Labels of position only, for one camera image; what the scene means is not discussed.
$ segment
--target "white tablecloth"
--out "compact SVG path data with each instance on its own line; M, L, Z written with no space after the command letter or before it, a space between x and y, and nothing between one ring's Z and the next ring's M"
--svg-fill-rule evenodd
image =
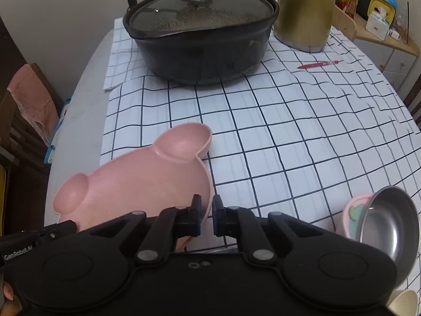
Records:
M342 62L297 69L327 60ZM271 34L256 71L192 87L155 77L117 19L111 87L101 163L202 122L213 131L205 162L225 206L281 211L335 231L352 197L397 185L421 212L420 131L382 73L333 27L323 52L294 50ZM202 233L187 250L234 243L213 236L211 219ZM419 295L420 284L418 255L402 288Z

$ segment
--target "pot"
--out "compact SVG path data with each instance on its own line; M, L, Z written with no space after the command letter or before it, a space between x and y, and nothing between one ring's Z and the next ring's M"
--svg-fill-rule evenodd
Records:
M155 74L209 84L260 64L278 12L275 0L144 0L123 25Z

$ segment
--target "gold kettle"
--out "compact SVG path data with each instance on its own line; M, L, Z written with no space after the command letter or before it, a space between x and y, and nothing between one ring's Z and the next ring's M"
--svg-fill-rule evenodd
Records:
M277 39L305 52L320 52L328 40L335 0L278 0Z

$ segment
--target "towel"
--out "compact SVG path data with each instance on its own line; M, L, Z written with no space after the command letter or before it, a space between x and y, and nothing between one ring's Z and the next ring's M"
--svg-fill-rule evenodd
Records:
M22 117L48 146L58 122L57 110L44 84L29 64L25 64L15 73L7 90L10 91Z

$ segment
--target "pink plate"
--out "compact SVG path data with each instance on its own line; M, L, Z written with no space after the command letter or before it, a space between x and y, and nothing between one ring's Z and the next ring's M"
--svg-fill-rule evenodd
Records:
M201 158L211 140L207 125L185 123L164 132L151 146L113 159L90 175L71 177L53 201L58 222L71 219L84 230L135 210L157 216L165 208L189 206L194 194L202 196L205 220L213 186Z

